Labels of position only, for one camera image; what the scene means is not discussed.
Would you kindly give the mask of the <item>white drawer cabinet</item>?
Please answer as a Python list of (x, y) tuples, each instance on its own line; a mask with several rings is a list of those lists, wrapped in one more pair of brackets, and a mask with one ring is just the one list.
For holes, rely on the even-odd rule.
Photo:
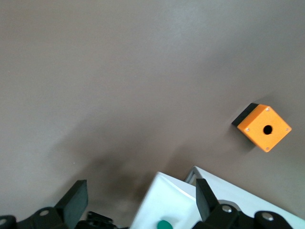
[(271, 211), (281, 215), (293, 229), (305, 229), (304, 219), (197, 166), (191, 168), (184, 181), (194, 185), (197, 178), (207, 181), (218, 200), (235, 203), (244, 214), (250, 217), (253, 217), (258, 211)]

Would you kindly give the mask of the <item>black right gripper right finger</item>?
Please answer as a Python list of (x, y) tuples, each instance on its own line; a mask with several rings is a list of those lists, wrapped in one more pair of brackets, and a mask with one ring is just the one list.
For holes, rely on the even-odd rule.
[(203, 178), (196, 180), (196, 204), (202, 220), (192, 229), (293, 229), (275, 212), (258, 211), (252, 218), (230, 204), (219, 203)]

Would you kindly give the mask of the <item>white plastic drawer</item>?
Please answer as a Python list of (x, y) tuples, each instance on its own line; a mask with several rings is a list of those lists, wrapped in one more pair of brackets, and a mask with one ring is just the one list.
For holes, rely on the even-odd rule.
[(160, 221), (167, 221), (173, 229), (192, 229), (201, 221), (193, 185), (157, 172), (130, 229), (157, 229)]

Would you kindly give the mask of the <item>orange push button enclosure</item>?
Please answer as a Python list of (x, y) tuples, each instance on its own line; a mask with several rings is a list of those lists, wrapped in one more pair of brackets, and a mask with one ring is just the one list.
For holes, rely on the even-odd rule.
[(270, 152), (292, 130), (288, 123), (270, 106), (249, 104), (233, 121), (254, 145)]

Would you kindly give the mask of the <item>brown table mat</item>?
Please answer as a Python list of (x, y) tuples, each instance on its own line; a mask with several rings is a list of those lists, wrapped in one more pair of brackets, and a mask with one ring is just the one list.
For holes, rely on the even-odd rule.
[[(268, 153), (251, 103), (292, 128)], [(0, 0), (0, 215), (86, 179), (127, 226), (193, 166), (305, 219), (305, 0)]]

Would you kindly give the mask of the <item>green mushroom push button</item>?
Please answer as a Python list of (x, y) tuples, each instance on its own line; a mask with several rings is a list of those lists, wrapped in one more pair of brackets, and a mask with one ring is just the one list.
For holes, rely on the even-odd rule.
[(157, 229), (173, 229), (173, 226), (168, 221), (161, 220), (157, 223)]

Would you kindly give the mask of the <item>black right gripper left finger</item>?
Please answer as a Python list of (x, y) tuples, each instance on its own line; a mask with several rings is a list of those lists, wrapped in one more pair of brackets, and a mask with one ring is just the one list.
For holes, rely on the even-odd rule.
[(22, 221), (0, 216), (0, 229), (74, 229), (87, 205), (87, 181), (78, 180), (54, 207), (41, 208)]

